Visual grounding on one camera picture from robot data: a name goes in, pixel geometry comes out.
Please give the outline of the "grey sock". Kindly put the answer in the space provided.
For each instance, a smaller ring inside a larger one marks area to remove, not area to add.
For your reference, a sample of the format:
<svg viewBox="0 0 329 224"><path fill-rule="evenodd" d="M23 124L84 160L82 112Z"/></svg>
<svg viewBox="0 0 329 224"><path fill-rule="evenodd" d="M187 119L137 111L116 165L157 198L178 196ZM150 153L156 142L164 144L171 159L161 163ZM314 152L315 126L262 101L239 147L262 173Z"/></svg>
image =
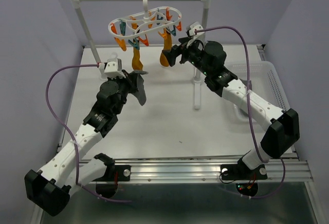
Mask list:
<svg viewBox="0 0 329 224"><path fill-rule="evenodd" d="M133 83L136 85L136 91L133 92L132 95L138 100L141 106L144 106L147 101L146 93L144 90L144 79L142 77L143 75L147 74L148 72L143 70L133 70L130 73L131 77L134 78Z"/></svg>

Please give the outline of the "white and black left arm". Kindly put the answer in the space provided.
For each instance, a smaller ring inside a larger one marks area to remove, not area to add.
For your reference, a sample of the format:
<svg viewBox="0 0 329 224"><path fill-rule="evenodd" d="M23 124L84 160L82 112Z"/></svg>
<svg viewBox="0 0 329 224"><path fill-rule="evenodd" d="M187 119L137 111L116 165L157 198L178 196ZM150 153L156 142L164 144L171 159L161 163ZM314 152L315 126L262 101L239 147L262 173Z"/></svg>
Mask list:
<svg viewBox="0 0 329 224"><path fill-rule="evenodd" d="M89 150L104 139L118 121L118 115L134 95L140 105L146 102L143 71L130 73L122 70L119 76L108 78L101 84L96 102L71 140L38 171L30 170L24 177L27 198L50 216L61 213L71 197L90 182L101 179L118 185L130 180L130 165L116 165L104 153L95 155L90 162L80 166Z"/></svg>

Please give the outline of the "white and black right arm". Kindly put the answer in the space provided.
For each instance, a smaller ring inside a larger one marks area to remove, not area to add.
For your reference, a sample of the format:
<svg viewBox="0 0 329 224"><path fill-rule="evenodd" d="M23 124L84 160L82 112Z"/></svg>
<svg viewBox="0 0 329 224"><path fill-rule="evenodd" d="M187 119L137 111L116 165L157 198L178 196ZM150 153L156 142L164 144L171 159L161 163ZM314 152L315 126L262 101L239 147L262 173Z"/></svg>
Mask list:
<svg viewBox="0 0 329 224"><path fill-rule="evenodd" d="M223 46L215 41L203 44L200 40L179 39L180 45L164 49L170 66L177 57L180 64L191 63L205 75L207 87L221 98L233 103L256 121L265 131L260 143L248 151L236 164L225 164L221 180L238 181L265 179L260 170L270 159L281 156L300 139L299 115L290 108L283 110L272 105L250 89L250 85L225 67L227 57Z"/></svg>

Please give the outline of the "orange brown sock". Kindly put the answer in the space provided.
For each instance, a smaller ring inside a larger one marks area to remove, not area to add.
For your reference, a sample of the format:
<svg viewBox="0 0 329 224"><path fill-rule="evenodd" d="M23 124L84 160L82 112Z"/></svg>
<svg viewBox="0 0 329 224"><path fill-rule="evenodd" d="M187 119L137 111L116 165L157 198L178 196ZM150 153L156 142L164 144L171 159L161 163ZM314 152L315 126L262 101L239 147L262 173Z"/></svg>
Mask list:
<svg viewBox="0 0 329 224"><path fill-rule="evenodd" d="M140 60L140 50L133 48L132 68L134 70L143 70L143 64Z"/></svg>

